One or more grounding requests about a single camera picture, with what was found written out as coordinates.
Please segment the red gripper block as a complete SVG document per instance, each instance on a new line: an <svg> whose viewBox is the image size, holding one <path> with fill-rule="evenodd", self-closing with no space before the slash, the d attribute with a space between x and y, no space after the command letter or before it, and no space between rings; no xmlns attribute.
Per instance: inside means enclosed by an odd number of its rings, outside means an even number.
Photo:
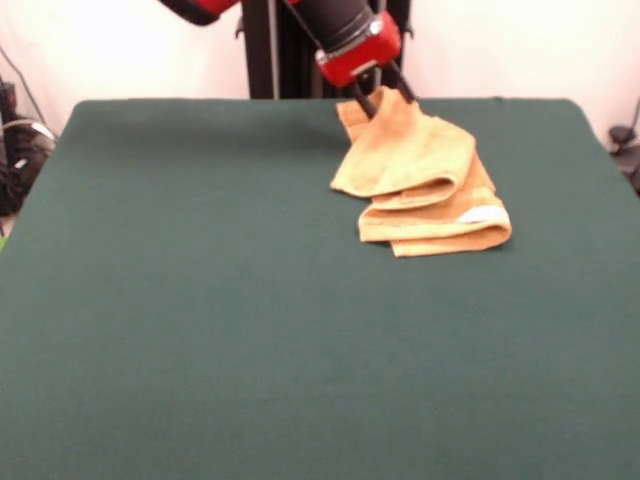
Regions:
<svg viewBox="0 0 640 480"><path fill-rule="evenodd" d="M403 100L411 105L417 98L404 77L395 58L401 51L402 39L399 27L387 12L375 14L366 24L364 31L340 49L333 52L318 50L316 64L324 78L333 86L342 88L350 84L353 98L366 117L371 120L377 114L377 107L364 94L357 80L360 75L374 67L385 67L386 85L393 86Z"/></svg>

